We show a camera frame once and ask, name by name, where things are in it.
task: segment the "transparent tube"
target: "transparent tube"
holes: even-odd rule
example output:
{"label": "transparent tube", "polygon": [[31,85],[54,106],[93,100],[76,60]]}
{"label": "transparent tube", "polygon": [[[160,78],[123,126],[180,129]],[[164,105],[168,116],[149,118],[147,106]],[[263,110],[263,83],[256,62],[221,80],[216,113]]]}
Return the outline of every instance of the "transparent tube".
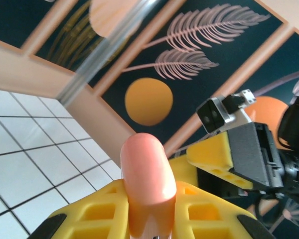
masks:
{"label": "transparent tube", "polygon": [[124,43],[126,38],[129,37],[129,33],[145,18],[158,2],[159,0],[139,0],[110,36],[104,38],[87,59],[85,59],[75,72],[71,81],[59,93],[57,99],[62,105],[67,107],[75,99],[83,87],[90,82],[107,60]]}

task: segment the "black cable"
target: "black cable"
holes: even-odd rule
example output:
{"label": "black cable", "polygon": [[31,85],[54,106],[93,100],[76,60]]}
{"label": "black cable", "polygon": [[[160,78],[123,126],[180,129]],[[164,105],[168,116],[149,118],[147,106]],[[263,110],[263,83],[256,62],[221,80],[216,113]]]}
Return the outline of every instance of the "black cable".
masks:
{"label": "black cable", "polygon": [[279,198],[275,198],[276,200],[278,200],[278,204],[277,204],[278,208],[274,212],[273,217],[271,217],[267,222],[265,222],[263,216],[260,214],[259,204],[260,204],[262,199],[269,199],[269,198],[272,199],[272,196],[267,195],[267,194],[265,194],[265,195],[261,194],[255,201],[255,215],[256,215],[256,218],[259,222],[261,222],[267,228],[270,228],[275,223],[275,221],[282,215],[283,210],[285,208],[284,205],[283,205],[282,200],[279,199]]}

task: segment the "peach silicone finger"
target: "peach silicone finger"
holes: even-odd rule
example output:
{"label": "peach silicone finger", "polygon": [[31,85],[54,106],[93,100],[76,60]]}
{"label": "peach silicone finger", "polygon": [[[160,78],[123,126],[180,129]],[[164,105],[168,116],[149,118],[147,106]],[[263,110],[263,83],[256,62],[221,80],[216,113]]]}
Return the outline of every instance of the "peach silicone finger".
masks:
{"label": "peach silicone finger", "polygon": [[129,137],[121,150],[133,239],[168,238],[174,223],[176,182],[160,141],[147,133]]}

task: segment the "yellow 3d-printed part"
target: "yellow 3d-printed part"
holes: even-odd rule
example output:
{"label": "yellow 3d-printed part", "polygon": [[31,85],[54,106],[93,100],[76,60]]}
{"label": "yellow 3d-printed part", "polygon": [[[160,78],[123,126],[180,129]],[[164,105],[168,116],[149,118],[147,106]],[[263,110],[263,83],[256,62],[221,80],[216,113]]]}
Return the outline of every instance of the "yellow 3d-printed part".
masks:
{"label": "yellow 3d-printed part", "polygon": [[253,189],[252,182],[228,171],[234,165],[227,132],[190,146],[186,154],[190,164],[242,189]]}
{"label": "yellow 3d-printed part", "polygon": [[130,239],[129,205],[123,180],[61,208],[50,215],[67,217],[52,239]]}
{"label": "yellow 3d-printed part", "polygon": [[224,199],[177,182],[172,239],[251,239],[238,215],[255,218]]}
{"label": "yellow 3d-printed part", "polygon": [[176,181],[182,181],[198,187],[197,168],[187,161],[187,156],[182,155],[169,160]]}

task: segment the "white tiled wall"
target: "white tiled wall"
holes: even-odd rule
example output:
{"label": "white tiled wall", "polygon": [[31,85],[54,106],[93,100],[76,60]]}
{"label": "white tiled wall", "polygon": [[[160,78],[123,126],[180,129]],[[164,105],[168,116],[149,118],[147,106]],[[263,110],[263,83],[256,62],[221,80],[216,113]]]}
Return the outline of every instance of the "white tiled wall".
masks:
{"label": "white tiled wall", "polygon": [[54,99],[0,91],[0,239],[25,239],[52,212],[121,178]]}

